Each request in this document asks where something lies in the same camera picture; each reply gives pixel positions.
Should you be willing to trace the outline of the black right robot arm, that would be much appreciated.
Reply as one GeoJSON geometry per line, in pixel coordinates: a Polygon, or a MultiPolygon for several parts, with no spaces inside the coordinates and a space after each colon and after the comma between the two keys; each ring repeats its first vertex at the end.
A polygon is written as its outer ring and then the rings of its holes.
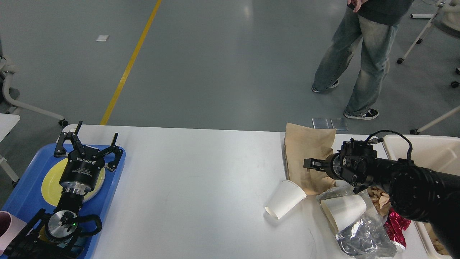
{"type": "Polygon", "coordinates": [[[377,187],[390,196],[393,209],[405,219],[430,223],[435,235],[452,258],[460,257],[459,176],[416,166],[411,159],[412,143],[407,157],[381,159],[373,144],[383,142],[376,133],[365,140],[344,141],[341,149],[326,159],[308,158],[304,168],[325,172],[330,178],[343,180],[353,193],[377,187]]]}

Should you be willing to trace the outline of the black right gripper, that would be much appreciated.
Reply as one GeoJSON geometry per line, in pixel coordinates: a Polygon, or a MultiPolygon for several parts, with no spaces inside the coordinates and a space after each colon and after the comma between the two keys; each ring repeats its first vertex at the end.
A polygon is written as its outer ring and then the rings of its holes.
{"type": "Polygon", "coordinates": [[[304,159],[303,167],[306,169],[314,169],[318,172],[326,172],[330,178],[342,180],[337,173],[340,167],[339,153],[331,154],[325,160],[314,158],[304,159]]]}

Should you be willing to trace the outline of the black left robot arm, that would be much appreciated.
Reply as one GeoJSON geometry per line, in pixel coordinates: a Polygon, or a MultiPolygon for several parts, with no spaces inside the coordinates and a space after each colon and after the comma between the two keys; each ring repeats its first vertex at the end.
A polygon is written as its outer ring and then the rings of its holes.
{"type": "Polygon", "coordinates": [[[85,145],[82,124],[41,148],[1,209],[2,259],[89,259],[121,177],[125,151],[85,145]]]}

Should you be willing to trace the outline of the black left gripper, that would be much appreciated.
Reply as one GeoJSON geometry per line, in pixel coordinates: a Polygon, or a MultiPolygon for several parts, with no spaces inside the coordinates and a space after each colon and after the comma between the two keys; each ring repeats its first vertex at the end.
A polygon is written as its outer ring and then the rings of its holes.
{"type": "Polygon", "coordinates": [[[84,196],[94,191],[102,167],[110,172],[117,168],[124,151],[116,145],[118,133],[114,134],[111,145],[105,149],[99,150],[93,146],[83,146],[78,138],[82,123],[83,121],[79,121],[74,132],[60,133],[54,157],[67,156],[67,164],[59,180],[59,185],[63,188],[62,192],[84,196]],[[66,140],[69,140],[74,148],[69,154],[64,148],[66,140]],[[108,154],[115,154],[115,158],[106,163],[105,156],[108,154]]]}

